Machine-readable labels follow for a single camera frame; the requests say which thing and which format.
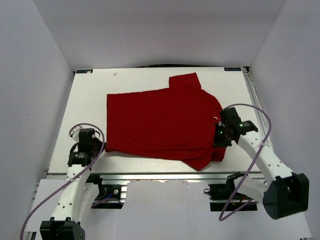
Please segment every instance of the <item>white wall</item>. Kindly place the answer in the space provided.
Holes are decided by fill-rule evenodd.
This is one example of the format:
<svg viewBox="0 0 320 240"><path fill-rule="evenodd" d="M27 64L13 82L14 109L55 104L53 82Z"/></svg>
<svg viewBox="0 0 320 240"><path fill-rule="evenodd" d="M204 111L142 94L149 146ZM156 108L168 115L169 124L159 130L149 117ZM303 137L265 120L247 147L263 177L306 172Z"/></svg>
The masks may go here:
<svg viewBox="0 0 320 240"><path fill-rule="evenodd" d="M275 152L310 180L305 213L320 239L320 1L287 0L251 66Z"/></svg>
<svg viewBox="0 0 320 240"><path fill-rule="evenodd" d="M33 0L76 68L249 66L285 0Z"/></svg>
<svg viewBox="0 0 320 240"><path fill-rule="evenodd" d="M31 0L0 3L0 238L16 240L48 167L73 74Z"/></svg>

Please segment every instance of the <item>black label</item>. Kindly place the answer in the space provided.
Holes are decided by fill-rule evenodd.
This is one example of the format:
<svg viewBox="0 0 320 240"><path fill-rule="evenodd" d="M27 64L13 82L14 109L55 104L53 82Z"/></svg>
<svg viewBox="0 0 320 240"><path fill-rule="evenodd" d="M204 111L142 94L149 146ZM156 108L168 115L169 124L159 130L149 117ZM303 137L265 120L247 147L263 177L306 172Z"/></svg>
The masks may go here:
<svg viewBox="0 0 320 240"><path fill-rule="evenodd" d="M77 70L75 73L76 74L92 74L94 72L93 69L81 69Z"/></svg>
<svg viewBox="0 0 320 240"><path fill-rule="evenodd" d="M226 72L241 72L241 67L224 67Z"/></svg>

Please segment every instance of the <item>red t-shirt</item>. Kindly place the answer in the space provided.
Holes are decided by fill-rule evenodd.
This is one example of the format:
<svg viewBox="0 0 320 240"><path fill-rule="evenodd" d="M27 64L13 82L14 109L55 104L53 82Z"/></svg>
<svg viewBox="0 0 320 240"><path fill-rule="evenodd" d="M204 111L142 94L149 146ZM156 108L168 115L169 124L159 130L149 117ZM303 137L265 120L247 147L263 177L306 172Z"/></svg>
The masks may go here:
<svg viewBox="0 0 320 240"><path fill-rule="evenodd" d="M201 89L196 73L172 76L169 88L107 95L106 151L181 160L201 170L220 162L213 147L218 100Z"/></svg>

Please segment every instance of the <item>purple cable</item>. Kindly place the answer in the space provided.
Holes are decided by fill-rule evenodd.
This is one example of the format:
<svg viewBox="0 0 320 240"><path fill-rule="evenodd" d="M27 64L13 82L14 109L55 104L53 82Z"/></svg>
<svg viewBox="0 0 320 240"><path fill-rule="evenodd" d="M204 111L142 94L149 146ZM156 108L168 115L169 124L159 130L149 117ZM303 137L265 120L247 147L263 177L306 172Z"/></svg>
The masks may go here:
<svg viewBox="0 0 320 240"><path fill-rule="evenodd" d="M264 143L267 141L269 135L270 135L270 132L271 132L271 120L270 120L270 117L265 113L265 111L263 111L262 109L260 109L259 107L256 107L256 106L253 106L253 105L250 105L250 104L246 104L246 103L236 103L236 104L232 104L230 106L227 106L225 107L224 109L228 109L228 108L231 108L231 107L234 107L234 106L247 106L247 107L251 107L251 108L254 108L258 111L260 111L261 113L263 113L266 117L266 119L268 120L268 123L269 123L269 129L265 135L265 137L263 138L262 140L262 144L260 145L258 151L256 152L253 160L252 160L252 163L250 164L250 166L248 167L247 171L245 172L245 174L243 175L242 179L240 180L239 184L235 187L235 189L233 190L232 194L230 195L229 199L226 201L225 205L223 206L223 209L220 213L220 216L219 216L219 221L222 222L224 220L226 220L228 217L230 217L231 215L233 215L234 213L236 213L237 211L243 209L245 206L249 205L250 202L252 200L249 200L247 201L246 203L242 204L240 207L238 207L237 209L233 210L232 212L230 212L228 215L226 216L223 216L228 205L231 203L232 199L234 198L234 196L236 195L237 191L239 190L240 186L242 185L242 183L245 181L246 177L248 176L248 174L250 173L251 169L253 168L253 166L255 165L257 159L258 159L258 156L259 154L261 153L262 151L262 148L264 147Z"/></svg>
<svg viewBox="0 0 320 240"><path fill-rule="evenodd" d="M96 129L99 130L99 132L101 133L102 135L102 143L105 142L105 136L104 136L104 133L102 132L102 130L97 127L96 125L93 125L91 123L79 123L77 125L74 125L69 133L72 132L72 130L75 128L75 127L78 127L80 125L87 125L87 126L91 126L91 127L94 127ZM98 155L92 160L92 162L86 167L84 168L81 172L79 172L77 175L75 175L71 180L67 181L65 184L63 184L61 187L59 187L56 191L54 191L53 193L51 193L49 196L47 196L42 202L40 202L30 213L29 215L26 217L22 227L21 227L21 231L20 231L20 240L23 240L24 239L24 232L25 232L25 229L26 229L26 226L27 226L27 223L28 221L30 220L31 216L46 202L48 201L50 198L52 198L54 195L56 195L57 193L59 193L61 190L65 189L67 186L69 186L73 180L76 180L79 176L81 176L85 171L87 171L88 169L90 169L92 167L92 165L96 162L96 160L100 157L100 155L102 154L102 152L104 151L104 144L102 144L101 146L101 149L98 153Z"/></svg>
<svg viewBox="0 0 320 240"><path fill-rule="evenodd" d="M102 202L110 202L110 201L117 201L122 206L124 205L119 199L116 199L116 198L105 198L105 199L102 199L102 200L96 202L95 204L93 204L92 207L95 207L95 206L99 205Z"/></svg>

